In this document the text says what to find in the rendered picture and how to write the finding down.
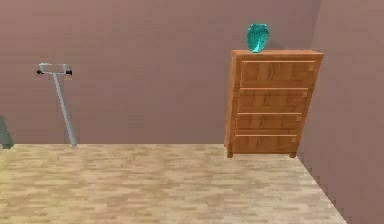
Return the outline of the wooden chest of drawers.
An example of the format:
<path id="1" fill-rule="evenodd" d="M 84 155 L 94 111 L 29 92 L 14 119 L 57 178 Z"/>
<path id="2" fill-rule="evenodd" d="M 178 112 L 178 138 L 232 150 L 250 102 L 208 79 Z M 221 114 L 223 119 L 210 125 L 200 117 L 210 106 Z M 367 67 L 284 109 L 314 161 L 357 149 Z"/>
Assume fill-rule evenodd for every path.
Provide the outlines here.
<path id="1" fill-rule="evenodd" d="M 235 154 L 297 155 L 323 54 L 231 52 L 224 146 Z"/>

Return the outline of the teal glass vase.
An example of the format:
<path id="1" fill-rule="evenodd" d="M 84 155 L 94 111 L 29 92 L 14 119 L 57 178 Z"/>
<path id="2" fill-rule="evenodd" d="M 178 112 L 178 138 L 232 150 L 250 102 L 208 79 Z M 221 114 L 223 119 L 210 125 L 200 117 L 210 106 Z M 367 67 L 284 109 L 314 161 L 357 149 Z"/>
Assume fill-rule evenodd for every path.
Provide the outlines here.
<path id="1" fill-rule="evenodd" d="M 269 40 L 267 24 L 251 24 L 247 30 L 247 46 L 253 53 L 260 53 Z"/>

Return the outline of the grey-green furniture piece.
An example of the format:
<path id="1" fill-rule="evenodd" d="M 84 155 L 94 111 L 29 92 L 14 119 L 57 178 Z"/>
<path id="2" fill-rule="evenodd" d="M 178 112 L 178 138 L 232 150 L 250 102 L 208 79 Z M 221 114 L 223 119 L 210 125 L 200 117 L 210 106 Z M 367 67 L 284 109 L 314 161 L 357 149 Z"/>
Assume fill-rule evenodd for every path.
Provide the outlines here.
<path id="1" fill-rule="evenodd" d="M 0 116 L 0 144 L 4 149 L 11 149 L 14 146 L 14 142 L 2 116 Z"/>

